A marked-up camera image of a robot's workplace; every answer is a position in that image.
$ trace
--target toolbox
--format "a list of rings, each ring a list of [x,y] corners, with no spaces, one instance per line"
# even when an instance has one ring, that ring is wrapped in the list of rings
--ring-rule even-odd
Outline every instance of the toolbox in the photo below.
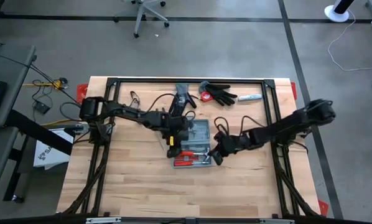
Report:
[[[188,129],[188,141],[180,142],[182,154],[171,160],[173,168],[196,168],[212,165],[211,158],[206,157],[211,150],[210,124],[207,119],[194,119],[191,123],[193,125]]]

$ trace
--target screwdriver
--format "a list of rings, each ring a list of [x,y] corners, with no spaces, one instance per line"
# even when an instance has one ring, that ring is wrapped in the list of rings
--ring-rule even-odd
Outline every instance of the screwdriver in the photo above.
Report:
[[[209,162],[175,161],[174,166],[192,166],[198,164],[209,164]]]
[[[180,156],[207,156],[207,153],[192,152],[192,151],[182,151]]]

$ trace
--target gray floor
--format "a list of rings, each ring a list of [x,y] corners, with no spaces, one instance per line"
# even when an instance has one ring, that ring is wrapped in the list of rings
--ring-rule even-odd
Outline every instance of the gray floor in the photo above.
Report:
[[[334,0],[284,0],[291,19],[324,19]],[[365,1],[351,7],[358,19],[372,19]],[[112,16],[131,8],[120,0],[6,0],[2,10],[13,14]],[[277,0],[168,0],[158,11],[172,17],[281,18]],[[336,120],[320,128],[335,187],[346,219],[372,222],[372,70],[344,72],[332,63],[329,43],[347,24],[291,24],[311,99],[334,101]],[[36,65],[50,76],[66,77],[75,95],[79,83],[92,75],[182,77],[286,77],[297,82],[283,23],[143,22],[135,39],[134,22],[33,21],[0,19],[0,42],[37,47]],[[372,67],[372,27],[355,24],[332,48],[345,68]],[[30,72],[26,82],[40,78]],[[24,87],[16,109],[32,116]],[[298,88],[297,104],[303,106]],[[37,122],[62,119],[58,106],[67,101],[53,93],[54,106]],[[68,107],[76,116],[76,108]],[[310,165],[320,200],[329,202],[312,137],[307,138]],[[13,165],[7,165],[5,186]],[[32,174],[19,187],[23,205],[0,202],[0,218],[48,215],[55,212],[64,174]]]

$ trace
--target wire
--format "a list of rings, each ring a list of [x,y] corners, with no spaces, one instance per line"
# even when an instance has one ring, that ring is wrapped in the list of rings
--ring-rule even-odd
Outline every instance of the wire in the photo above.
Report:
[[[39,101],[39,99],[43,98],[43,97],[47,97],[50,101],[50,107],[53,107],[53,99],[49,96],[49,94],[51,94],[52,90],[53,90],[53,86],[50,87],[50,91],[49,92],[45,92],[45,88],[46,86],[41,86],[41,85],[38,85],[38,84],[41,84],[43,83],[41,80],[33,80],[32,81],[32,84],[34,86],[37,86],[38,87],[38,90],[31,96],[31,98],[34,100],[34,102],[32,102],[31,104],[31,107],[32,107],[32,119],[33,121],[35,122],[36,121],[36,118],[35,118],[35,108],[34,106],[37,104],[37,102],[41,103]],[[42,95],[41,96],[38,96],[37,98],[35,98],[35,96],[40,92],[42,88]]]
[[[294,143],[294,144],[297,144],[297,145],[299,145],[299,146],[302,146],[304,149],[306,149],[306,153],[309,153],[309,149],[308,149],[308,147],[306,147],[304,144],[301,144],[301,143],[296,142],[296,141],[291,141],[291,142]]]
[[[89,141],[89,139],[84,139],[84,140],[80,140],[83,136],[86,136],[87,134],[89,134],[90,131],[87,131],[86,133],[84,133],[83,135],[81,135],[77,140],[75,140],[73,142],[73,144],[76,144],[78,142],[82,142],[82,141]]]
[[[67,118],[67,119],[69,119],[69,120],[71,120],[71,121],[78,121],[78,122],[79,122],[79,121],[82,121],[82,120],[80,120],[80,119],[74,119],[74,118],[71,118],[71,117],[65,115],[65,114],[63,113],[63,106],[64,106],[64,105],[75,105],[76,107],[81,108],[81,106],[80,106],[78,103],[73,103],[73,102],[64,102],[64,103],[62,103],[62,104],[60,105],[59,110],[60,110],[60,113],[63,115],[63,117],[65,117],[65,118]]]
[[[360,70],[372,70],[372,68],[353,68],[353,69],[344,69],[344,68],[343,68],[339,63],[337,63],[337,62],[335,61],[334,56],[331,54],[330,47],[332,46],[332,44],[333,44],[335,41],[339,40],[339,39],[342,37],[342,35],[346,32],[346,30],[347,30],[349,27],[351,27],[351,26],[356,22],[356,17],[355,17],[355,15],[354,15],[354,13],[351,12],[350,10],[348,10],[348,11],[349,11],[350,14],[352,14],[352,16],[353,16],[353,22],[352,22],[349,26],[347,26],[347,27],[345,28],[345,30],[342,32],[342,34],[341,34],[337,39],[331,41],[330,45],[329,45],[328,48],[327,48],[327,52],[328,52],[328,54],[331,56],[331,59],[333,60],[334,64],[335,64],[335,65],[338,65],[338,67],[340,67],[340,69],[342,69],[342,70],[345,71],[345,72],[360,71]]]
[[[323,104],[325,104],[325,103],[328,103],[328,104],[332,105],[332,104],[333,104],[333,101],[332,101],[332,100],[324,100],[324,101],[322,101],[321,103],[318,103],[318,104],[316,104],[315,106],[313,106],[313,107],[311,107],[311,108],[308,108],[308,109],[306,110],[306,112],[309,112],[309,111],[311,111],[311,110],[313,110],[313,109],[315,109],[315,108],[317,108],[317,107],[319,107],[319,106],[321,106],[321,105],[323,105]]]
[[[49,77],[47,74],[45,74],[44,72],[42,72],[41,70],[39,70],[39,69],[38,69],[38,68],[37,68],[33,63],[31,63],[31,65],[28,66],[28,65],[26,65],[26,64],[24,64],[24,63],[18,62],[17,60],[13,60],[13,59],[11,59],[11,58],[8,58],[8,57],[2,56],[2,55],[0,55],[0,57],[1,57],[1,58],[4,58],[4,59],[6,59],[6,60],[10,60],[10,61],[12,61],[12,62],[18,63],[18,64],[20,64],[20,65],[23,65],[23,66],[25,66],[25,67],[27,67],[27,68],[31,68],[31,69],[33,69],[33,70],[36,71],[39,75],[43,76],[46,80],[48,80],[48,82],[50,82],[52,85],[55,85],[55,83],[52,81],[53,78]],[[70,99],[72,99],[75,103],[77,103],[77,101],[76,101],[74,98],[72,98],[68,93],[66,93],[65,91],[63,91],[61,88],[59,88],[59,90],[60,90],[62,93],[64,93],[66,96],[68,96]]]
[[[222,124],[216,124],[216,121],[218,119],[222,119],[222,120],[225,121],[226,128]],[[217,118],[215,118],[213,120],[213,124],[215,125],[215,127],[217,128],[218,131],[221,131],[219,128],[222,128],[225,131],[226,135],[229,136],[229,123],[228,123],[228,120],[226,120],[226,118],[224,118],[224,117],[217,117]]]
[[[188,111],[186,112],[185,116],[187,116],[189,113],[193,113],[193,118],[191,118],[189,121],[193,121],[196,118],[196,112],[194,111]]]
[[[201,100],[199,97],[195,96],[195,95],[190,95],[192,98],[195,98],[195,99],[198,99],[198,100]]]
[[[157,97],[154,101],[153,101],[153,104],[151,104],[150,108],[144,112],[144,113],[141,113],[141,114],[146,114],[147,112],[149,112],[151,110],[151,108],[153,108],[154,104],[157,102],[157,100],[159,100],[159,98],[163,97],[163,96],[173,96],[174,98],[178,98],[177,96],[175,96],[174,94],[172,93],[164,93],[162,95],[160,95],[159,97]]]
[[[51,125],[54,125],[54,124],[66,123],[66,122],[69,122],[69,121],[72,121],[72,120],[70,120],[70,119],[61,119],[61,120],[58,120],[58,121],[53,121],[53,122],[50,122],[50,123],[41,124],[41,126],[51,126]]]
[[[258,126],[260,127],[264,127],[263,125],[261,125],[259,122],[257,122],[254,118],[250,117],[250,116],[243,116],[243,118],[241,119],[241,125],[240,125],[240,134],[238,136],[241,136],[241,133],[243,132],[243,126],[244,126],[244,119],[245,118],[248,118],[250,119],[251,121],[253,121],[254,123],[256,123]]]
[[[174,220],[171,220],[171,221],[168,221],[168,222],[161,222],[161,224],[171,224],[171,223],[181,223],[181,224],[184,224],[185,223],[185,219],[184,218],[180,218],[180,219],[174,219]]]

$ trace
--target wooden tabletop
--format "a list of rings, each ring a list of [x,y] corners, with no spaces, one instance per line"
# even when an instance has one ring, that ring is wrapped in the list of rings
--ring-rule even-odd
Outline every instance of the wooden tabletop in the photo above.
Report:
[[[91,77],[87,96],[103,96],[107,77]],[[290,115],[295,101],[287,78],[274,79],[282,117]],[[141,109],[147,110],[163,93],[175,93],[174,83],[121,83],[119,102],[130,104],[129,92],[135,91]],[[229,92],[241,95],[260,94],[260,85],[232,84]],[[198,84],[190,84],[189,93],[198,96]],[[171,96],[162,97],[154,108],[166,108]],[[266,125],[263,101],[236,103],[222,107],[215,101],[195,100],[196,119],[209,119],[211,147],[217,133],[213,120],[225,117],[230,133],[238,134],[241,117],[251,116]],[[222,166],[173,169],[155,133],[135,122],[116,118],[109,150],[100,213],[120,217],[227,217],[269,218],[280,212],[270,144],[253,151],[241,151],[225,158]],[[257,127],[247,119],[244,129]],[[64,211],[84,188],[93,145],[81,142],[73,147],[57,211]],[[289,147],[294,183],[313,210],[319,212],[315,185],[305,149]],[[287,206],[292,211],[289,192]],[[89,208],[92,208],[92,192]]]

